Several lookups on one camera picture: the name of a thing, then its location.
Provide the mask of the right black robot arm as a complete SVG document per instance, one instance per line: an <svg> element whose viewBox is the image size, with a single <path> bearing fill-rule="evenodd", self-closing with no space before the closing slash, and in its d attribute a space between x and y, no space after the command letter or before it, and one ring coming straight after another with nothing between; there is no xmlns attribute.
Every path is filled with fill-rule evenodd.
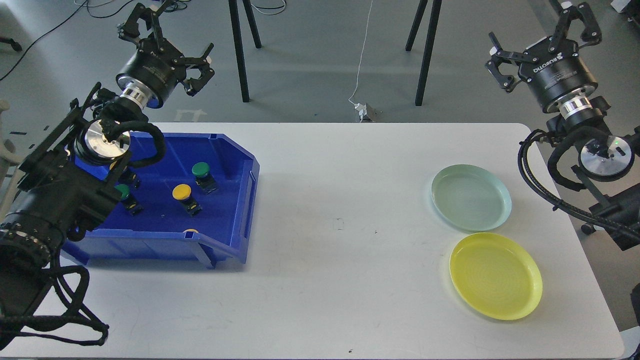
<svg viewBox="0 0 640 360"><path fill-rule="evenodd" d="M602 229L622 250L639 244L639 185L608 196L596 182L615 182L639 161L639 130L615 136L604 118L610 104L593 96L598 83L580 58L579 50L602 41L602 32L587 2L551 2L558 14L553 34L523 52L503 50L493 33L485 67L503 91L526 84L542 112L553 114L546 130L537 129L519 144L518 169L526 184L551 203L554 210L583 221L582 231ZM553 147L547 170L554 183L570 191L588 191L595 205L582 210L552 194L530 168L528 152L537 141Z"/></svg>

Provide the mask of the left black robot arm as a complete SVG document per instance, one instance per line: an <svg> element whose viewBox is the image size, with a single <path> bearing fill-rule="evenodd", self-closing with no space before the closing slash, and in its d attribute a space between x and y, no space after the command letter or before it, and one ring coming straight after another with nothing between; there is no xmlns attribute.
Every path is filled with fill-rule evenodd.
<svg viewBox="0 0 640 360"><path fill-rule="evenodd" d="M103 346L109 326L84 304L89 271L60 264L62 246L79 242L121 202L126 171L157 164L167 152L144 109L160 109L178 85L195 96L214 76L208 44L186 57L162 33L159 7L138 3L118 27L135 53L115 80L74 99L61 123L16 164L1 203L1 347L17 337Z"/></svg>

